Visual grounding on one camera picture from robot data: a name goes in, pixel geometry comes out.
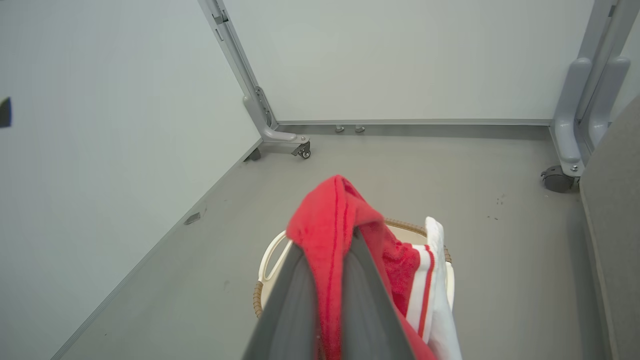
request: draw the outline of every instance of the laundry basket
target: laundry basket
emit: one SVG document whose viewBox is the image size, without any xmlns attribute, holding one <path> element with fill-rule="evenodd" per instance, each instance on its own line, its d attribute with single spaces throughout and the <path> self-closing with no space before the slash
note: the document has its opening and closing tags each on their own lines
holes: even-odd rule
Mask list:
<svg viewBox="0 0 640 360">
<path fill-rule="evenodd" d="M 425 230 L 425 228 L 409 224 L 408 222 L 397 221 L 390 218 L 385 219 L 385 223 L 399 241 L 403 243 L 411 243 L 414 245 L 427 244 L 427 231 Z M 278 247 L 278 244 L 280 244 L 280 242 L 284 239 L 287 239 L 287 245 L 285 246 L 276 263 L 273 265 L 273 268 L 271 269 L 269 274 L 267 274 L 267 265 L 269 264 L 271 255 L 273 254 L 273 251 L 276 249 L 276 247 Z M 284 259 L 287 257 L 287 253 L 291 248 L 291 243 L 291 240 L 287 238 L 285 231 L 283 231 L 278 236 L 276 236 L 275 239 L 273 239 L 273 241 L 269 244 L 267 250 L 264 252 L 262 261 L 260 262 L 260 268 L 258 269 L 258 282 L 255 285 L 255 290 L 253 291 L 253 310 L 255 311 L 255 315 L 258 317 L 260 317 L 260 315 L 262 314 L 262 308 L 266 304 L 267 299 L 269 298 L 269 294 L 271 293 L 271 289 L 273 289 L 273 285 L 278 278 L 280 267 Z M 446 260 L 445 267 L 447 269 L 447 277 L 445 278 L 447 300 L 449 302 L 449 307 L 453 308 L 455 278 L 453 267 L 451 266 L 451 257 L 449 255 L 447 247 L 444 248 L 444 257 Z"/>
</svg>

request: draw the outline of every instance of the metal frame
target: metal frame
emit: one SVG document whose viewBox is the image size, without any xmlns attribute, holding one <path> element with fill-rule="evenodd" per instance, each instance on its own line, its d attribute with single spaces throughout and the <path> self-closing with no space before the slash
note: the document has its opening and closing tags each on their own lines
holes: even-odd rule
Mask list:
<svg viewBox="0 0 640 360">
<path fill-rule="evenodd" d="M 582 121 L 578 132 L 588 134 L 585 138 L 592 151 L 606 132 L 611 108 L 630 64 L 620 52 L 638 14 L 640 1 L 619 0 L 615 8 L 613 4 L 613 0 L 594 1 L 578 59 L 569 66 L 550 128 L 563 173 L 572 177 L 580 177 L 584 170 L 574 127 L 581 100 L 589 101 L 589 105 L 584 116 L 587 121 Z M 602 75 L 591 73 L 594 61 L 596 68 L 604 69 Z M 585 88 L 587 81 L 595 81 L 595 77 L 598 81 L 593 94 L 587 94 L 591 91 L 591 87 Z"/>
<path fill-rule="evenodd" d="M 243 90 L 244 107 L 251 116 L 262 140 L 291 144 L 309 143 L 308 136 L 276 131 L 278 122 L 271 111 L 264 91 L 258 85 L 223 1 L 200 0 L 200 7 L 206 15 L 211 14 L 211 16 L 207 16 L 209 25 L 216 34 L 216 39 Z"/>
<path fill-rule="evenodd" d="M 216 34 L 216 39 L 220 44 L 227 61 L 229 62 L 236 78 L 244 92 L 244 106 L 250 114 L 260 136 L 265 142 L 280 142 L 293 144 L 307 144 L 307 136 L 292 133 L 282 133 L 276 131 L 278 122 L 276 121 L 271 107 L 267 101 L 262 88 L 258 85 L 255 74 L 249 65 L 249 61 L 244 53 L 242 45 L 238 39 L 234 26 L 229 18 L 229 14 L 223 0 L 199 0 L 205 13 L 211 13 L 209 24 Z M 617 9 L 611 16 L 612 5 L 618 2 Z M 589 22 L 585 30 L 584 38 L 580 46 L 578 58 L 569 66 L 560 98 L 556 105 L 553 119 L 550 121 L 551 137 L 560 160 L 564 174 L 572 177 L 580 177 L 584 170 L 584 163 L 578 141 L 575 134 L 576 114 L 585 101 L 593 99 L 589 103 L 590 108 L 586 116 L 589 117 L 591 127 L 589 139 L 593 148 L 602 138 L 608 124 L 611 106 L 617 96 L 622 81 L 628 69 L 628 59 L 620 58 L 620 51 L 628 37 L 628 33 L 633 25 L 640 2 L 637 0 L 594 0 L 593 9 L 589 17 Z M 614 57 L 602 65 L 603 59 L 610 59 L 606 55 L 610 52 Z M 596 71 L 604 69 L 602 76 L 592 74 L 596 62 Z M 592 94 L 593 83 L 596 78 L 597 86 Z M 354 120 L 342 121 L 342 124 L 386 124 L 388 120 Z M 286 124 L 311 124 L 312 122 L 283 122 Z M 335 125 L 335 121 L 322 122 Z M 518 124 L 518 125 L 547 125 L 547 120 L 532 119 L 528 122 L 514 122 L 513 120 L 497 119 L 487 122 L 486 119 L 459 119 L 459 120 L 407 120 L 407 124 Z M 337 131 L 341 131 L 342 126 L 337 126 Z M 298 147 L 293 154 L 301 154 Z"/>
<path fill-rule="evenodd" d="M 580 98 L 591 73 L 598 44 L 604 34 L 612 0 L 594 0 L 578 58 L 569 66 L 550 131 L 563 173 L 579 177 L 584 170 L 573 123 Z"/>
<path fill-rule="evenodd" d="M 596 149 L 612 120 L 611 110 L 631 65 L 631 61 L 620 56 L 620 53 L 627 42 L 638 11 L 640 1 L 619 0 L 609 29 L 602 40 L 598 59 L 605 62 L 604 71 L 579 126 L 589 152 Z"/>
</svg>

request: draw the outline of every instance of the floor trim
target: floor trim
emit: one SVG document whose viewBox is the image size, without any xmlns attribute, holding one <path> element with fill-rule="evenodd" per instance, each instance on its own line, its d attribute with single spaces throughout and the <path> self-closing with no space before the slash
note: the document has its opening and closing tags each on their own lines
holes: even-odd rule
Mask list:
<svg viewBox="0 0 640 360">
<path fill-rule="evenodd" d="M 142 260 L 140 260 L 140 262 L 127 274 L 127 276 L 125 276 L 124 279 L 120 281 L 120 284 L 118 284 L 118 286 L 116 286 L 115 289 L 113 289 L 113 291 L 109 294 L 109 296 L 107 296 L 106 299 L 104 299 L 102 303 L 100 303 L 100 305 L 91 313 L 91 315 L 89 315 L 89 317 L 82 323 L 82 325 L 80 325 L 78 330 L 76 330 L 73 333 L 73 335 L 71 335 L 69 340 L 67 340 L 62 345 L 62 347 L 53 355 L 51 360 L 60 360 L 67 353 L 69 348 L 76 342 L 76 340 L 78 340 L 80 335 L 84 333 L 84 331 L 103 312 L 103 310 L 107 306 L 109 306 L 109 303 L 111 303 L 111 301 L 116 297 L 116 295 L 120 293 L 120 289 L 122 289 L 127 284 L 129 279 L 133 277 L 133 275 L 135 275 L 138 272 L 138 270 L 142 266 L 144 266 L 144 264 L 157 252 L 160 246 L 162 246 L 162 244 L 164 244 L 167 241 L 167 239 L 176 231 L 176 229 L 178 229 L 178 226 L 182 225 L 187 220 L 187 218 L 191 216 L 194 210 L 201 205 L 204 199 L 206 199 L 209 196 L 209 194 L 211 194 L 213 191 L 215 191 L 215 189 L 218 188 L 218 186 L 222 183 L 222 180 L 224 180 L 224 178 L 227 177 L 229 172 L 231 172 L 232 169 L 236 168 L 238 164 L 242 163 L 244 159 L 246 159 L 249 156 L 249 154 L 251 154 L 253 150 L 255 150 L 261 143 L 262 143 L 262 139 L 259 139 L 255 144 L 253 144 L 249 148 L 249 150 L 247 150 L 247 152 L 244 155 L 242 155 L 242 157 L 238 161 L 236 161 L 236 163 L 232 167 L 230 167 L 227 170 L 227 172 L 225 172 L 225 174 L 222 175 L 222 177 L 218 181 L 216 181 L 215 184 L 213 184 L 211 189 L 209 189 L 204 195 L 202 195 L 200 200 L 198 200 L 198 202 L 196 202 L 195 205 L 193 205 L 191 209 L 189 209 L 189 211 L 169 230 L 169 232 L 166 235 L 164 235 L 160 239 L 160 241 L 154 247 L 151 248 L 151 250 L 149 250 L 147 255 L 145 255 L 145 257 L 142 258 Z"/>
<path fill-rule="evenodd" d="M 526 125 L 549 126 L 551 119 L 398 119 L 398 120 L 279 120 L 281 125 Z"/>
</svg>

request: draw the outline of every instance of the metal foot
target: metal foot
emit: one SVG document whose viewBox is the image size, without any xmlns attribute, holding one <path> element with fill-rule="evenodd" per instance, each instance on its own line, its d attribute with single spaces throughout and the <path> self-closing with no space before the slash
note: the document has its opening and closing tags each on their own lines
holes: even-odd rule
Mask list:
<svg viewBox="0 0 640 360">
<path fill-rule="evenodd" d="M 247 156 L 246 159 L 244 159 L 244 161 L 249 161 L 249 160 L 257 161 L 257 160 L 260 160 L 261 157 L 262 157 L 262 154 L 260 153 L 260 150 L 258 150 L 258 148 L 255 148 L 251 152 L 251 154 L 249 154 L 249 156 Z"/>
<path fill-rule="evenodd" d="M 311 156 L 311 142 L 305 142 L 301 144 L 295 150 L 293 150 L 291 155 L 300 155 L 303 159 L 309 159 L 309 156 Z"/>
<path fill-rule="evenodd" d="M 573 186 L 575 177 L 565 175 L 561 165 L 552 166 L 540 174 L 545 188 L 557 192 L 567 192 Z"/>
</svg>

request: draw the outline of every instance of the gray floor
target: gray floor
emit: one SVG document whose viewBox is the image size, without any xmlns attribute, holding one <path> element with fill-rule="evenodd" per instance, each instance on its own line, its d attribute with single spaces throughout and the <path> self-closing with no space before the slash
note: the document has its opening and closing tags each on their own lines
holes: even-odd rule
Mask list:
<svg viewBox="0 0 640 360">
<path fill-rule="evenodd" d="M 232 169 L 64 359 L 240 358 L 262 253 L 334 174 L 386 217 L 444 225 L 466 359 L 603 358 L 579 194 L 540 182 L 557 163 L 546 127 L 289 129 L 312 134 L 311 158 L 263 144 Z"/>
</svg>

